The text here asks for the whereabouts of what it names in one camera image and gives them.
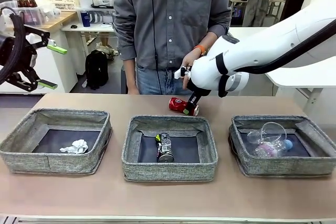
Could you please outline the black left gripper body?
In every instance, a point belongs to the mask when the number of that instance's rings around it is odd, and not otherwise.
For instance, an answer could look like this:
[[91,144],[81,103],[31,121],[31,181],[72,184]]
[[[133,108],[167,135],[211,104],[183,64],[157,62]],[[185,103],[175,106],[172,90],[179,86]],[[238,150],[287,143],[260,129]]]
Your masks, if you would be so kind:
[[[9,63],[9,57],[14,49],[15,38],[10,35],[1,35],[1,66],[5,66]],[[33,67],[30,66],[33,56],[36,56],[37,52],[35,48],[28,42],[24,41],[22,51],[19,53],[19,59],[14,63],[14,66],[10,68],[9,73],[28,71],[31,72]]]

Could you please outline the person's left hand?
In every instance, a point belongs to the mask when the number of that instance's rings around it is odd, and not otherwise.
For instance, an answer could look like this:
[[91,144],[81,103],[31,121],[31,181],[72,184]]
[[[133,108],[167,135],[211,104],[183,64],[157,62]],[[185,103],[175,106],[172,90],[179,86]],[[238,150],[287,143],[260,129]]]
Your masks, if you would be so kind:
[[[200,48],[194,48],[191,52],[189,52],[183,59],[181,66],[188,67],[192,66],[194,61],[197,60],[202,55],[202,51]],[[187,89],[189,78],[187,76],[183,77],[183,89]]]

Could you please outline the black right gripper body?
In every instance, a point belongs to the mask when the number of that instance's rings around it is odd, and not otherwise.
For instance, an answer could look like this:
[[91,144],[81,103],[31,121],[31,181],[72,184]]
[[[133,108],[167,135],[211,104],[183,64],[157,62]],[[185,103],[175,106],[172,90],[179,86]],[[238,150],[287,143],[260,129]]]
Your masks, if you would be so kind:
[[192,81],[189,81],[187,88],[192,91],[188,103],[196,106],[201,97],[206,97],[210,94],[210,90],[197,87]]

